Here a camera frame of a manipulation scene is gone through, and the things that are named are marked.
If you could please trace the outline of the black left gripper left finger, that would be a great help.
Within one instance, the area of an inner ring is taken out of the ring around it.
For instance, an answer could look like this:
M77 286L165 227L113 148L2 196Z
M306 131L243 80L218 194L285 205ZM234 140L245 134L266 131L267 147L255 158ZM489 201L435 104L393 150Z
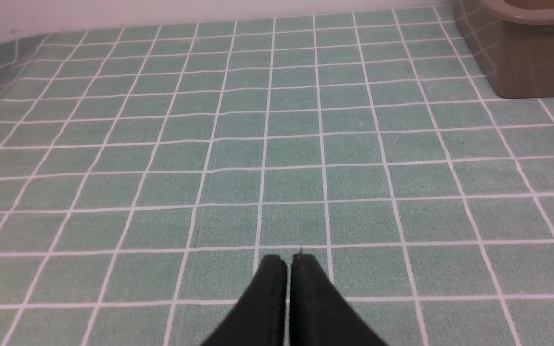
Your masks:
M287 282L280 256L264 256L246 291L203 346L282 346Z

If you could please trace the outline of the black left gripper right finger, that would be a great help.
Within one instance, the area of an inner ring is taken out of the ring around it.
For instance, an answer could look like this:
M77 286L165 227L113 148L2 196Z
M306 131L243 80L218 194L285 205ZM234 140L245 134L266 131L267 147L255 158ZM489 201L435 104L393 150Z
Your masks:
M294 254L290 279L291 346L386 346L350 307L312 254Z

